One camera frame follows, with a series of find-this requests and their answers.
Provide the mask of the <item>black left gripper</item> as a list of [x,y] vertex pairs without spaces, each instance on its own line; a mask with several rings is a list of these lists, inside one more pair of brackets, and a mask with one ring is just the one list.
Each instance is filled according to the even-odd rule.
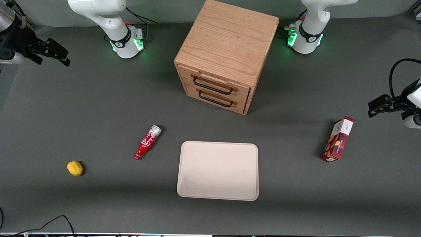
[[395,96],[393,84],[391,84],[391,96],[384,94],[377,97],[368,103],[368,109],[370,118],[389,111],[404,111],[401,113],[402,120],[414,121],[416,112],[420,112],[420,79],[406,86],[399,96]]

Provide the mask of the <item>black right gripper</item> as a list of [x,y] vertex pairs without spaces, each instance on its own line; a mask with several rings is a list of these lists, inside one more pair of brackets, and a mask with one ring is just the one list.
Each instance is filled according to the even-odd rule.
[[58,60],[65,66],[70,65],[67,58],[69,51],[56,42],[54,39],[43,41],[39,39],[31,28],[20,29],[19,27],[9,27],[1,32],[1,55],[9,55],[11,51],[29,54],[29,59],[41,65],[43,58],[50,57]]

